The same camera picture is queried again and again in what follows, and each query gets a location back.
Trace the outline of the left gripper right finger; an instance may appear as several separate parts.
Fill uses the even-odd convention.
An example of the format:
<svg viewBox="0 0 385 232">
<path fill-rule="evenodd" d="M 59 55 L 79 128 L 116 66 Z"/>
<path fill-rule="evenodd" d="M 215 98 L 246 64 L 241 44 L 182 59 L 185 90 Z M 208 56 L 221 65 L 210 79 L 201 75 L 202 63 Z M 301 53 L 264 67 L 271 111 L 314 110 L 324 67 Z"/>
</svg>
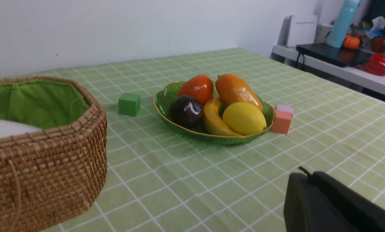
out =
<svg viewBox="0 0 385 232">
<path fill-rule="evenodd" d="M 324 172 L 313 172 L 312 182 L 359 232 L 385 232 L 383 208 Z"/>
</svg>

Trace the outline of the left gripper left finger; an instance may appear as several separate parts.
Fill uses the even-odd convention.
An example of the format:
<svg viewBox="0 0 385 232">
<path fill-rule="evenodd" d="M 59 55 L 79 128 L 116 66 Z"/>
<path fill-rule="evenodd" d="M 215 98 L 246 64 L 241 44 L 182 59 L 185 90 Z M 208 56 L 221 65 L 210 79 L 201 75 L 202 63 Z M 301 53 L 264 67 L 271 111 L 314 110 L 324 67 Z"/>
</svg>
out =
<svg viewBox="0 0 385 232">
<path fill-rule="evenodd" d="M 287 232 L 359 232 L 355 224 L 342 214 L 328 197 L 335 190 L 320 189 L 313 174 L 298 167 L 291 173 L 284 201 L 284 223 Z"/>
</svg>

